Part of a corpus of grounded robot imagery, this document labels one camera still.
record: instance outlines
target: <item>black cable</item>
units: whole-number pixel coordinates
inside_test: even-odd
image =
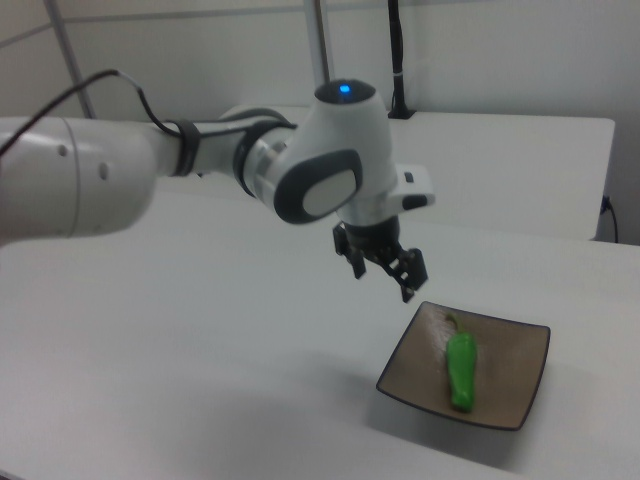
[[[136,90],[136,92],[138,93],[138,98],[140,98],[140,103],[142,103],[142,107],[144,108],[145,113],[147,114],[147,116],[149,117],[149,119],[151,120],[151,122],[158,127],[160,130],[162,130],[164,133],[166,133],[167,135],[170,135],[172,137],[176,137],[176,138],[180,138],[182,135],[179,132],[176,132],[174,130],[172,130],[171,128],[167,127],[166,125],[164,125],[160,119],[158,119],[158,117],[156,117],[156,115],[153,113],[153,110],[151,109],[151,106],[149,105],[149,102],[147,101],[147,97],[144,94],[144,90],[142,89],[142,86],[136,82],[132,77],[130,77],[129,75],[127,75],[124,72],[121,72],[120,70],[116,70],[116,69],[108,69],[108,70],[103,70],[97,73],[94,73],[93,75],[91,75],[90,77],[88,77],[86,80],[77,83],[75,85],[73,85],[72,87],[69,87],[67,90],[65,90],[64,92],[62,92],[60,95],[58,95],[57,97],[55,97],[53,100],[51,100],[49,103],[47,103],[44,107],[42,107],[38,112],[36,112],[24,125],[22,125],[22,127],[20,127],[10,138],[9,140],[7,140],[4,145],[2,145],[2,147],[0,148],[0,158],[7,153],[7,151],[20,139],[20,137],[22,137],[22,135],[24,135],[26,132],[28,132],[36,123],[38,123],[45,115],[47,115],[49,112],[51,112],[54,108],[56,108],[58,105],[60,105],[62,102],[64,102],[66,99],[68,99],[71,95],[84,90],[85,88],[87,88],[89,85],[91,85],[92,83],[97,82],[98,80],[101,80],[103,78],[106,77],[120,77],[124,80],[126,80],[131,86],[133,86]],[[269,109],[254,109],[255,111],[257,111],[258,113],[254,113],[253,115],[249,115],[249,112],[241,112],[239,114],[236,115],[232,115],[226,119],[220,119],[220,120],[214,120],[210,123],[223,123],[223,122],[229,122],[229,121],[233,121],[233,120],[241,120],[241,119],[245,119],[245,118],[251,118],[251,116],[272,116],[277,118],[278,120],[284,120],[286,123],[289,123],[286,121],[286,119],[279,114],[278,112],[275,112],[274,110],[269,110]],[[247,128],[249,127],[237,127],[237,128],[230,128],[230,129],[226,129],[226,130],[220,130],[220,131],[214,131],[214,132],[208,132],[205,134],[201,134],[201,138],[208,138],[208,137],[217,137],[217,136],[221,136],[221,135],[229,135],[232,133],[238,133],[238,132],[244,132],[247,130]]]
[[[613,233],[615,236],[615,243],[618,242],[618,219],[616,218],[616,212],[613,210],[613,204],[611,199],[604,195],[602,197],[602,203],[600,204],[600,215],[604,214],[607,210],[611,211],[611,218],[613,218]]]
[[[613,205],[609,201],[609,210],[611,210],[611,218],[613,218],[613,231],[615,234],[615,242],[618,243],[618,220],[616,219],[616,212],[613,210]]]

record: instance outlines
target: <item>green pepper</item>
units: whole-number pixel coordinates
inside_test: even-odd
[[[473,376],[476,367],[476,341],[465,332],[458,318],[447,314],[447,320],[456,325],[456,334],[447,342],[447,369],[451,386],[451,404],[463,412],[470,412],[474,402]]]

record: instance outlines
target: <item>brown square plate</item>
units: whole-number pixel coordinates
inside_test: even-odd
[[[475,403],[450,403],[445,348],[455,313],[476,339]],[[551,330],[423,302],[387,362],[376,388],[412,407],[480,427],[519,430],[538,391]]]

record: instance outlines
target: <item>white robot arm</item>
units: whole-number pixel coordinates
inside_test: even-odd
[[[0,243],[78,237],[132,225],[158,176],[219,172],[284,221],[337,212],[336,251],[359,278],[381,265],[408,301],[427,279],[419,250],[398,243],[398,215],[435,201],[424,167],[395,164],[384,104],[357,80],[320,87],[290,124],[255,109],[220,122],[156,125],[44,118],[0,157]],[[4,143],[25,119],[0,119]]]

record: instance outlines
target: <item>white tabletop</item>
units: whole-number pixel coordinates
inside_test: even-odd
[[[274,108],[293,122],[307,112]],[[425,165],[436,191],[412,219],[576,240],[596,236],[613,131],[601,118],[418,112],[391,121],[395,161]]]
[[[133,229],[0,253],[0,470],[26,480],[632,478],[640,250],[404,221],[404,305],[250,200],[160,192]],[[520,432],[375,383],[423,300],[549,325]]]

